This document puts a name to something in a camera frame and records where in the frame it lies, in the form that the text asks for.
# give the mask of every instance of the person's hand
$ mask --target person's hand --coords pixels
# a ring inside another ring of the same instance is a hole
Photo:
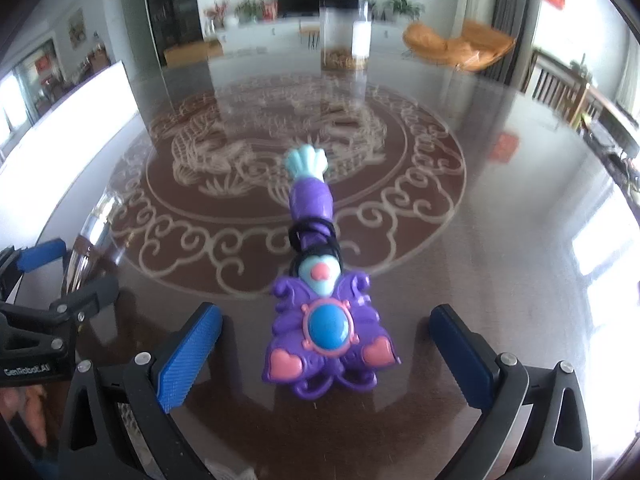
[[[42,399],[46,397],[40,384],[25,388],[0,388],[0,415],[9,422],[22,412],[22,420],[39,446],[47,447],[47,431]]]

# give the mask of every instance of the pink heart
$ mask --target pink heart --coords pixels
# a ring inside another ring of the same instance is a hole
[[[302,360],[283,348],[271,352],[269,364],[269,378],[273,381],[292,381],[302,375]]]
[[[362,359],[367,365],[375,368],[389,366],[396,362],[391,349],[391,341],[387,337],[378,336],[373,343],[362,350]]]

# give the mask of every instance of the blue gripper pad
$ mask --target blue gripper pad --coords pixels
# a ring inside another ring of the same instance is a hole
[[[201,304],[178,333],[174,352],[158,370],[156,397],[165,413],[181,406],[222,330],[222,313],[211,303]]]
[[[54,238],[20,251],[17,267],[22,272],[31,272],[66,254],[66,245],[60,238]]]
[[[429,333],[468,405],[479,410],[490,408],[500,368],[484,338],[471,332],[448,304],[431,311]]]

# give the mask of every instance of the table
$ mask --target table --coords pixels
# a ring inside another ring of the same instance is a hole
[[[609,131],[616,143],[631,158],[638,156],[638,128],[609,99],[592,86],[588,93],[602,106],[598,120]]]
[[[114,137],[120,162],[89,163],[41,238],[75,236],[60,225],[82,223],[83,179],[112,173],[129,191],[113,227],[126,247],[122,293],[78,340],[98,365],[153,348],[201,301],[220,306],[223,334],[172,412],[203,460],[261,479],[434,478],[479,415],[419,335],[440,303],[498,352],[574,364],[594,478],[634,441],[640,230],[597,158],[545,107],[393,56],[373,56],[366,76],[323,75],[317,52],[165,70],[134,94],[148,133]],[[260,378],[268,283],[292,256],[278,157],[309,132],[340,161],[329,181],[345,258],[372,273],[402,359],[372,393],[334,387],[316,402]],[[27,278],[18,302],[56,293]],[[525,423],[521,413],[515,436]]]

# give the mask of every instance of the glass container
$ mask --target glass container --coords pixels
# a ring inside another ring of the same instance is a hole
[[[371,47],[371,13],[366,1],[320,1],[322,68],[364,70]]]

